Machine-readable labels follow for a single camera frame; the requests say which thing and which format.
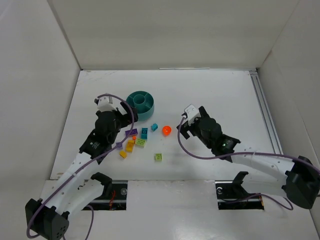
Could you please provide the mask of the orange round lego piece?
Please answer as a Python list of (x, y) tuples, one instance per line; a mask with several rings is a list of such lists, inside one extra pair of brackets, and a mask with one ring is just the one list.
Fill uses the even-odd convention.
[(172, 128), (169, 126), (169, 125), (165, 125), (163, 128), (162, 128), (162, 133), (165, 137), (169, 136), (172, 132)]

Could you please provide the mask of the small purple lego brick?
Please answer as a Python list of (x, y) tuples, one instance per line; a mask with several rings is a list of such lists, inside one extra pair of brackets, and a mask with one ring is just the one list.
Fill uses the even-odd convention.
[(116, 142), (115, 145), (116, 145), (116, 147), (118, 149), (122, 149), (123, 148), (123, 144), (121, 142)]

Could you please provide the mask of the long purple lego brick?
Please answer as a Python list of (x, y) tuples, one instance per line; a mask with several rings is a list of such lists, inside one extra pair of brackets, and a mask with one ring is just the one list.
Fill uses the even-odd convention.
[(136, 128), (129, 129), (125, 131), (126, 136), (137, 136), (138, 135), (138, 130)]

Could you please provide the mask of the long teal lego brick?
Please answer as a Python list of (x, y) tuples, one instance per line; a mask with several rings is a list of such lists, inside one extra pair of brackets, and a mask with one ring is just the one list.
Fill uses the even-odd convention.
[(143, 140), (147, 140), (148, 139), (148, 128), (142, 128), (141, 129), (141, 134), (140, 134), (140, 136), (141, 136), (141, 139), (143, 139)]

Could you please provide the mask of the small teal lego brick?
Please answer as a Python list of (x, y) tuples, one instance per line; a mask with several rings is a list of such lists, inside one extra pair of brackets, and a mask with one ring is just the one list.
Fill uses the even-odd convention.
[(154, 132), (158, 129), (158, 125), (156, 123), (151, 125), (151, 130)]

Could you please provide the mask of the long yellow lego brick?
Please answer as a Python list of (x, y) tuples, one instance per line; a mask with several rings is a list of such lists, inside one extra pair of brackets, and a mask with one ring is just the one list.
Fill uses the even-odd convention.
[(134, 149), (134, 146), (135, 146), (135, 141), (134, 140), (128, 140), (128, 142), (126, 144), (126, 147), (125, 147), (125, 151), (129, 152), (129, 153), (132, 153), (133, 149)]

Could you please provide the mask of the small yellow lego brick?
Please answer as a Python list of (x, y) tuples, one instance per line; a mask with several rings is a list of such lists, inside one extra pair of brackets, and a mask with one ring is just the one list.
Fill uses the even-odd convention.
[(125, 159), (126, 157), (127, 157), (127, 153), (125, 152), (125, 151), (120, 151), (119, 152), (119, 155), (123, 158), (123, 159)]

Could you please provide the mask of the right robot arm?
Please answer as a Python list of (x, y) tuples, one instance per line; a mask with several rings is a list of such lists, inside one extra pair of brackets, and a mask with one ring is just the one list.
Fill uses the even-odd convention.
[(313, 207), (320, 192), (320, 170), (308, 158), (258, 152), (246, 147), (239, 139), (224, 134), (221, 125), (203, 106), (187, 106), (177, 130), (178, 138), (197, 137), (213, 154), (212, 160), (244, 165), (273, 178), (257, 180), (248, 171), (240, 171), (232, 180), (217, 180), (218, 205), (238, 207), (252, 198), (279, 196), (289, 203), (289, 210), (293, 210), (294, 205), (307, 210)]

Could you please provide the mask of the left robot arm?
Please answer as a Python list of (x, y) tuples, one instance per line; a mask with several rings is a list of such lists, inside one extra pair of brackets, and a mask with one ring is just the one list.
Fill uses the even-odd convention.
[(79, 148), (75, 159), (59, 178), (46, 199), (30, 199), (25, 205), (29, 239), (39, 236), (46, 240), (60, 240), (70, 225), (70, 217), (89, 203), (106, 196), (112, 189), (112, 179), (98, 172), (98, 167), (110, 152), (122, 128), (138, 121), (137, 110), (122, 101), (122, 114), (109, 103), (98, 103), (94, 128)]

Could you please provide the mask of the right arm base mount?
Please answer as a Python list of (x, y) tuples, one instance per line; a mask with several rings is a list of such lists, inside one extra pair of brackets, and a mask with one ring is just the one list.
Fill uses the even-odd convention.
[(215, 181), (217, 206), (219, 210), (264, 210), (260, 196), (244, 200), (252, 193), (247, 193), (238, 183), (232, 180)]

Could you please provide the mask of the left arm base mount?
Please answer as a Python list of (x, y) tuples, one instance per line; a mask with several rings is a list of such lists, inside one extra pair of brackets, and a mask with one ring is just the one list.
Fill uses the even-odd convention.
[(95, 211), (125, 211), (127, 209), (128, 181), (115, 180), (108, 190), (92, 200), (89, 205)]

